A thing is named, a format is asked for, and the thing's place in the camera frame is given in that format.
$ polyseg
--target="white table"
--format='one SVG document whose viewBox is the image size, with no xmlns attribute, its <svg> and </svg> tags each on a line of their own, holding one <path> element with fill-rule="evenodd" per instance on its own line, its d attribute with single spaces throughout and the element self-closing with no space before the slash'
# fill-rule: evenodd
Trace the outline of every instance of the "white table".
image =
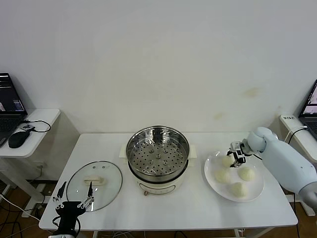
<svg viewBox="0 0 317 238">
<path fill-rule="evenodd" d="M 43 120 L 49 123 L 51 126 L 60 114 L 59 109 L 28 109 L 27 111 L 28 116 L 26 119 Z M 34 125 L 36 127 L 36 130 L 47 130 L 49 128 L 48 125 L 41 122 L 30 124 Z M 31 196 L 31 199 L 25 208 L 26 210 L 33 209 L 34 205 L 39 202 L 42 203 L 43 199 L 44 203 L 47 203 L 49 197 L 44 198 L 44 196 L 40 193 L 44 189 L 45 185 L 39 184 L 36 189 L 31 186 L 28 181 L 26 181 L 25 178 L 20 175 L 19 170 L 16 169 L 15 164 L 11 158 L 26 158 L 31 156 L 45 135 L 46 133 L 31 132 L 30 136 L 19 148 L 10 148 L 8 145 L 8 141 L 6 141 L 6 143 L 2 147 L 0 147 L 0 179 L 8 185 L 11 185 L 13 187 L 20 187 L 28 195 Z M 25 213 L 23 213 L 22 216 L 28 217 L 28 215 Z"/>
<path fill-rule="evenodd" d="M 117 198 L 107 207 L 79 217 L 84 231 L 212 230 L 260 228 L 259 237 L 273 227 L 292 226 L 298 220 L 281 187 L 260 160 L 257 165 L 264 176 L 264 191 L 255 201 L 237 203 L 219 196 L 207 183 L 204 163 L 212 151 L 226 150 L 230 142 L 246 138 L 248 133 L 185 133 L 197 150 L 197 162 L 188 167 L 180 188 L 166 195 L 144 196 L 124 159 L 120 147 L 132 134 L 82 134 L 52 194 L 81 167 L 106 160 L 121 170 L 123 183 Z M 52 199 L 39 223 L 40 228 L 54 230 L 57 216 Z"/>
</svg>

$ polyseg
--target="wall outlet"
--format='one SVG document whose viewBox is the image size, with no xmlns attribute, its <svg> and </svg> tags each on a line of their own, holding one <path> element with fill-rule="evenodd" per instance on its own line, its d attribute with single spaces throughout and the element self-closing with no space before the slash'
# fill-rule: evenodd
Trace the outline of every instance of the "wall outlet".
<svg viewBox="0 0 317 238">
<path fill-rule="evenodd" d="M 43 169 L 47 166 L 47 164 L 44 161 L 33 161 L 33 163 L 36 165 L 38 169 Z"/>
</svg>

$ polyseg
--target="laptop keyboard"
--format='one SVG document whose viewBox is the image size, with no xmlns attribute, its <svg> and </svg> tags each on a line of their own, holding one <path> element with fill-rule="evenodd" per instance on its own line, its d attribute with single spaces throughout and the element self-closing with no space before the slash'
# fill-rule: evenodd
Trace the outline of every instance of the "laptop keyboard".
<svg viewBox="0 0 317 238">
<path fill-rule="evenodd" d="M 11 131 L 20 121 L 20 118 L 0 118 L 0 132 Z"/>
<path fill-rule="evenodd" d="M 306 125 L 312 130 L 315 134 L 317 134 L 317 123 L 316 122 L 306 122 Z"/>
</svg>

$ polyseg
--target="laptop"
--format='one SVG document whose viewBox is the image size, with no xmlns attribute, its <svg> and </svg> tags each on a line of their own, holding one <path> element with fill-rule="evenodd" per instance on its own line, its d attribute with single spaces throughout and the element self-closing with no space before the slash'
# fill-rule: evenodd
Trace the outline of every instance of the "laptop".
<svg viewBox="0 0 317 238">
<path fill-rule="evenodd" d="M 27 115 L 9 74 L 0 73 L 0 146 Z"/>
<path fill-rule="evenodd" d="M 317 80 L 298 119 L 308 127 L 310 133 L 317 139 Z"/>
</svg>

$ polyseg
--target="computer mouse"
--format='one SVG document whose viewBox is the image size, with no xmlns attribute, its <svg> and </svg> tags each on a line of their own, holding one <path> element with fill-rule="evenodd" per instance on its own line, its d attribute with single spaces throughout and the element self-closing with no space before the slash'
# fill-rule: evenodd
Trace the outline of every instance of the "computer mouse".
<svg viewBox="0 0 317 238">
<path fill-rule="evenodd" d="M 10 148 L 19 148 L 21 145 L 23 145 L 26 138 L 30 136 L 29 131 L 19 131 L 15 134 L 12 134 L 9 138 L 9 147 Z"/>
</svg>

